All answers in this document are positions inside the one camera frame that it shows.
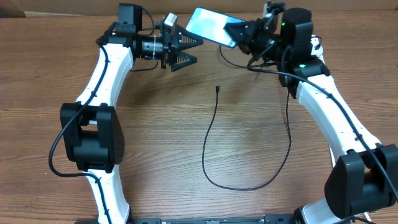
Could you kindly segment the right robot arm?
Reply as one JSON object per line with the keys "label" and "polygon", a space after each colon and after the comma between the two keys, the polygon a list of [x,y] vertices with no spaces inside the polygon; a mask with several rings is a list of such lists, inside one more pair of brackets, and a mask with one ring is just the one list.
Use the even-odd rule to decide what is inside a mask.
{"label": "right robot arm", "polygon": [[322,199],[296,209],[291,223],[348,223],[397,202],[397,147],[384,145],[358,120],[340,95],[313,35],[312,13],[269,3],[255,21],[227,23],[226,33],[251,55],[273,61],[275,74],[307,109],[328,141],[335,165]]}

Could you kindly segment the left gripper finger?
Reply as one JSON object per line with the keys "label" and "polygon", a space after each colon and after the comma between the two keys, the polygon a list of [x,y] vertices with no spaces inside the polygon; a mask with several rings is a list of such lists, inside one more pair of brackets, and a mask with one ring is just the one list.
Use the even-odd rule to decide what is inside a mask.
{"label": "left gripper finger", "polygon": [[174,47],[176,51],[183,51],[202,44],[202,37],[187,31],[179,25],[176,25],[174,30]]}
{"label": "left gripper finger", "polygon": [[197,58],[185,52],[177,52],[170,61],[171,71],[175,72],[184,67],[197,63]]}

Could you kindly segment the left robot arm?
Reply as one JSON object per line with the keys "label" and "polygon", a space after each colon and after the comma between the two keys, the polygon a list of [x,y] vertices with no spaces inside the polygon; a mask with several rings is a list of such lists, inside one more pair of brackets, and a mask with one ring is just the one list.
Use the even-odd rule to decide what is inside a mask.
{"label": "left robot arm", "polygon": [[94,223],[134,221],[121,184],[125,140],[116,105],[136,59],[154,60],[174,72],[196,63],[185,50],[203,44],[201,37],[177,25],[172,13],[143,34],[145,12],[136,4],[119,5],[118,21],[96,40],[99,58],[85,90],[60,108],[62,130],[55,142],[64,141],[68,159],[76,164],[79,171],[72,176],[84,176],[90,183],[98,208]]}

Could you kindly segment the Samsung Galaxy smartphone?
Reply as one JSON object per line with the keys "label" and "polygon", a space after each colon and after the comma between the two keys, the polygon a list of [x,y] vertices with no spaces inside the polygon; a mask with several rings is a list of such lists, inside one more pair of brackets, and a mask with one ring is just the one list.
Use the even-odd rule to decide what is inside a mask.
{"label": "Samsung Galaxy smartphone", "polygon": [[206,40],[210,40],[225,47],[235,48],[237,43],[224,30],[227,23],[244,22],[242,19],[228,16],[219,12],[197,7],[185,29]]}

